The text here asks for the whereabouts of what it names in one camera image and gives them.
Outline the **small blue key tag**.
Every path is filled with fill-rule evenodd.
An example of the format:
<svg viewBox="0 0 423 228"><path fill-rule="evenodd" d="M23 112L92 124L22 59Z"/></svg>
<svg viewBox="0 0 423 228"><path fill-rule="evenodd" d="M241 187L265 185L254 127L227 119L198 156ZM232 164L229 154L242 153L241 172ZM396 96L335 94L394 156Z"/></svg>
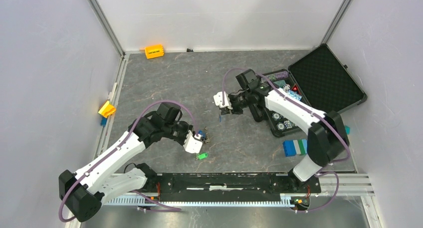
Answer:
<svg viewBox="0 0 423 228"><path fill-rule="evenodd" d="M202 137L204 137L204 136L205 136L205 134L204 134L204 132L203 132L202 130L199 130L199 131L198 131L198 134L199 134L200 136L202 136Z"/></svg>

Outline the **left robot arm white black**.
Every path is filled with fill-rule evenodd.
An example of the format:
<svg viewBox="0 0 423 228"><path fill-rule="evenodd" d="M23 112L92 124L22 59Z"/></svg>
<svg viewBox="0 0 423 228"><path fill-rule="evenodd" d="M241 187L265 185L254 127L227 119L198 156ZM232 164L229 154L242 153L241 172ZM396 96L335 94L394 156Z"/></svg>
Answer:
<svg viewBox="0 0 423 228"><path fill-rule="evenodd" d="M204 133L195 130L195 123L181 120L184 112L192 116L189 109L172 100L156 104L157 110L151 111L151 105L144 109L118 141L96 159L75 172L65 170L59 175L61 222L87 221L113 198L139 189L152 191L157 185L156 177L138 167L114 178L111 175L162 138L177 142L188 153L200 152Z"/></svg>

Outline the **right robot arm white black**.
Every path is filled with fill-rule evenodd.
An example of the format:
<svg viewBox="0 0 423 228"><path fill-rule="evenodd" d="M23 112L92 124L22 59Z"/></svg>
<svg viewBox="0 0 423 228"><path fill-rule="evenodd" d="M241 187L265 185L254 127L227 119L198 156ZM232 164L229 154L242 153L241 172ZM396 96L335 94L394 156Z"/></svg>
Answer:
<svg viewBox="0 0 423 228"><path fill-rule="evenodd" d="M307 135L307 154L289 172L288 186L292 191L303 191L312 176L331 163L341 162L337 157L342 152L347 153L344 160L350 157L349 140L339 113L324 112L296 100L251 69L243 69L237 79L240 94L229 95L223 87L213 96L220 110L240 112L248 106L262 105L290 120Z"/></svg>

